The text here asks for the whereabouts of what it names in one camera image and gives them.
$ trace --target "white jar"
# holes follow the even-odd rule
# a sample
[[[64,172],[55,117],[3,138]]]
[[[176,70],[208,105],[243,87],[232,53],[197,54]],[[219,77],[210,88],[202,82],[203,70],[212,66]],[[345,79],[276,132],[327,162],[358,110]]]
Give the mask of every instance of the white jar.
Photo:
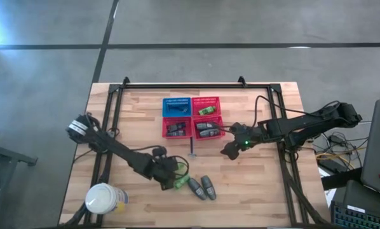
[[[87,209],[94,214],[121,212],[128,203],[128,194],[109,184],[100,183],[92,186],[86,194]]]

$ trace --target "wooden tabletop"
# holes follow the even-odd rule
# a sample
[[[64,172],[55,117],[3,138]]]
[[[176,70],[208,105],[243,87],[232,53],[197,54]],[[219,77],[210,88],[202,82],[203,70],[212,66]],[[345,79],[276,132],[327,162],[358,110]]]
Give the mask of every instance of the wooden tabletop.
[[[297,83],[280,83],[286,108],[303,110]],[[87,111],[102,120],[109,83],[92,86]],[[189,139],[164,139],[162,130],[162,99],[165,97],[219,96],[224,125],[234,122],[252,125],[254,101],[258,95],[267,97],[263,89],[134,89],[124,90],[117,140],[129,148],[159,144],[168,155],[185,157],[190,164],[191,177],[200,180],[208,175],[212,180],[217,199],[202,201],[184,186],[180,190],[161,191],[159,183],[149,181],[133,172],[127,163],[112,158],[109,184],[129,194],[129,204],[122,213],[104,216],[103,226],[289,226],[287,204],[283,189],[278,153],[275,144],[260,144],[231,161],[220,154],[233,135],[223,138],[194,141],[191,158]],[[111,116],[115,105],[113,101]],[[269,104],[258,102],[258,121],[271,118]],[[288,112],[288,118],[300,114]],[[76,156],[88,150],[79,145]],[[80,158],[72,168],[60,222],[65,222],[83,203],[90,188],[95,153]],[[315,156],[310,150],[299,152],[297,161],[303,192],[313,207],[329,219],[329,211],[320,180]],[[297,198],[294,196],[299,216]]]

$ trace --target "blue plastic basket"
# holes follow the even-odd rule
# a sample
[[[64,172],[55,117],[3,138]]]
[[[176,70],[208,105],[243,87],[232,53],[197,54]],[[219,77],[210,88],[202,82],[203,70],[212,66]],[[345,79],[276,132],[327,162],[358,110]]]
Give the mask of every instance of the blue plastic basket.
[[[163,117],[188,117],[191,116],[190,97],[163,99]]]

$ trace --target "red basket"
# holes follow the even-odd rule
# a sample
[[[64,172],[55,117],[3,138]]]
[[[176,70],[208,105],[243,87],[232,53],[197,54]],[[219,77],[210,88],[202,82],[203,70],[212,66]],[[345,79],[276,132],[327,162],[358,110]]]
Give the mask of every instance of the red basket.
[[[184,122],[186,124],[186,127],[184,127],[184,131],[186,131],[185,136],[166,136],[167,134],[167,126],[182,123]],[[191,124],[191,117],[181,117],[181,118],[163,118],[163,124],[162,124],[162,137],[166,137],[167,139],[181,139],[181,138],[188,138],[193,136],[192,131],[192,124]]]
[[[221,116],[214,116],[214,117],[208,116],[208,117],[205,117],[205,116],[201,115],[201,117],[202,118],[193,119],[193,124],[192,124],[192,128],[193,128],[193,131],[194,131],[194,136],[196,137],[197,140],[215,139],[215,138],[220,138],[220,137],[226,135],[226,133],[221,130],[220,134],[217,135],[217,136],[213,136],[213,137],[200,137],[200,131],[196,129],[197,123],[216,123],[216,124],[222,126],[222,118],[221,118]]]
[[[193,118],[200,118],[204,116],[221,115],[220,97],[193,97],[191,98],[191,106],[193,110]],[[199,110],[215,106],[215,111],[211,114],[200,115]]]

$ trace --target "gray floor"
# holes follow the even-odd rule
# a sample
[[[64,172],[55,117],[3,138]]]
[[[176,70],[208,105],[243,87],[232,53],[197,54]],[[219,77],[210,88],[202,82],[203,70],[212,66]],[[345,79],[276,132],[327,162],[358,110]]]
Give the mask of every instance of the gray floor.
[[[0,45],[101,44],[111,4],[0,1]],[[380,42],[380,0],[120,0],[110,39],[307,42]],[[0,50],[0,146],[39,157],[35,167],[18,167],[0,228],[56,225],[76,148],[64,128],[84,111],[98,53]],[[241,75],[297,81],[306,111],[338,99],[370,120],[380,99],[380,48],[108,50],[99,81],[235,81]],[[364,137],[369,126],[343,131]]]

